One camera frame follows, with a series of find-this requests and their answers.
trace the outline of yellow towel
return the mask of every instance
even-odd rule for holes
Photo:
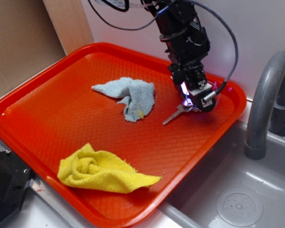
[[[95,152],[90,144],[61,160],[57,177],[69,187],[119,193],[149,187],[161,179],[137,173],[115,154]]]

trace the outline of silver key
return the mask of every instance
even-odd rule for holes
[[[183,105],[180,104],[179,106],[177,106],[177,111],[172,116],[170,116],[167,120],[165,120],[162,123],[162,125],[167,124],[168,122],[173,120],[176,116],[178,116],[181,113],[189,112],[192,108],[193,108],[193,106],[183,106]]]

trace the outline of blue cloth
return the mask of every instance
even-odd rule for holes
[[[126,105],[123,114],[130,122],[136,122],[141,118],[139,110],[144,116],[148,115],[155,104],[154,84],[130,77],[122,77],[103,85],[94,85],[92,89],[112,98],[122,98],[117,103]]]

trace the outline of gray faucet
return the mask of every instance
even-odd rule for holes
[[[247,157],[265,157],[268,130],[285,136],[285,51],[271,57],[258,83],[246,132]]]

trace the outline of gray sink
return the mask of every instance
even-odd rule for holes
[[[285,228],[285,139],[269,133],[265,158],[251,160],[246,127],[236,122],[167,198],[188,227]]]

